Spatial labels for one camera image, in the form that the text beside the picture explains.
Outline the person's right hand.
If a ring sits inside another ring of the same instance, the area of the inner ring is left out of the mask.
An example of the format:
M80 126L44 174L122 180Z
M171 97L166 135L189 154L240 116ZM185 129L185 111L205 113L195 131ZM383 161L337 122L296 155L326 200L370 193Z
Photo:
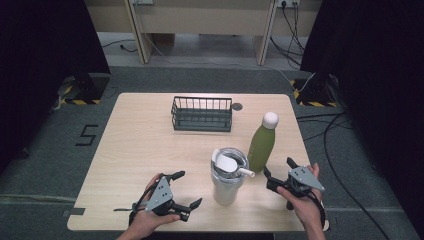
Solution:
M321 214L316 204L308 197L297 198L283 187L277 188L278 193L292 203L294 211L303 225L307 229L322 229Z

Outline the green bottle with white cap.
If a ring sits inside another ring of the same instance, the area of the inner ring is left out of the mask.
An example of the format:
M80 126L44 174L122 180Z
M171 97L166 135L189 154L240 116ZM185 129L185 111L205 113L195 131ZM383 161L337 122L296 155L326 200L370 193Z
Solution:
M264 114L260 127L252 137L248 151L247 158L251 171L260 172L264 169L275 144L275 129L278 123L279 116L276 113Z

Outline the black curtain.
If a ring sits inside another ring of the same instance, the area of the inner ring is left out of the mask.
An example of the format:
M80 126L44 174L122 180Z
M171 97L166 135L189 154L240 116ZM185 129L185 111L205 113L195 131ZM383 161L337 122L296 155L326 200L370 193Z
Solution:
M0 173L32 141L65 78L108 71L84 0L0 0Z
M424 0L322 0L301 68L337 77L368 151L424 238Z

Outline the grey tape strip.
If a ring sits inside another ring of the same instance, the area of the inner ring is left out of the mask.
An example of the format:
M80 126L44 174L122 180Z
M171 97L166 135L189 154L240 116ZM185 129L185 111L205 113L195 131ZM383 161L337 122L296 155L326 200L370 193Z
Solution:
M70 217L73 215L82 216L84 215L85 208L72 208L72 209L65 209L62 212L62 217Z

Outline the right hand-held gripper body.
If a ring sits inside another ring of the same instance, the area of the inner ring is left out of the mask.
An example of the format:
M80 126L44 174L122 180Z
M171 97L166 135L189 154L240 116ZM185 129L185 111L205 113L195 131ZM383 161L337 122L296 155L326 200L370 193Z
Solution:
M313 197L312 190L323 192L325 188L306 166L289 170L288 178L285 181L276 178L276 183L273 183L267 180L267 189L277 193L278 187L283 187L297 198L309 197L319 209L323 209L317 197Z

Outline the person's left hand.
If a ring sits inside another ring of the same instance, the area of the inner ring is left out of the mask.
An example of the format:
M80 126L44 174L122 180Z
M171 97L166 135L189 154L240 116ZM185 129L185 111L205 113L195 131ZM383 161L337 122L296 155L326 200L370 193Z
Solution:
M149 235L159 226L179 220L180 217L178 215L170 214L158 216L152 211L146 211L143 207L139 207L130 225L130 229L134 230L135 233L139 235Z

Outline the black stand base striped tape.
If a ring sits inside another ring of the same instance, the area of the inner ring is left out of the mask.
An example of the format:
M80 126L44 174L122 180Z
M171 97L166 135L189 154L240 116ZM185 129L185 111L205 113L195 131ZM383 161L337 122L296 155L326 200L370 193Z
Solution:
M110 80L106 73L88 73L65 78L58 90L59 104L97 105Z
M290 80L290 84L298 105L313 107L337 106L327 82L318 79L315 74L307 78L295 78Z

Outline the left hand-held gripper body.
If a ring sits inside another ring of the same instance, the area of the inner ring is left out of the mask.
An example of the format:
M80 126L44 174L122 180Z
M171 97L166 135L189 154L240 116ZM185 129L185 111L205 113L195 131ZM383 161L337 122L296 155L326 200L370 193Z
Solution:
M146 211L152 211L158 216L178 215L181 221L188 220L187 211L183 211L183 206L178 205L173 200L173 193L170 188L170 182L163 175L159 178L154 188L153 194L147 201L145 206Z

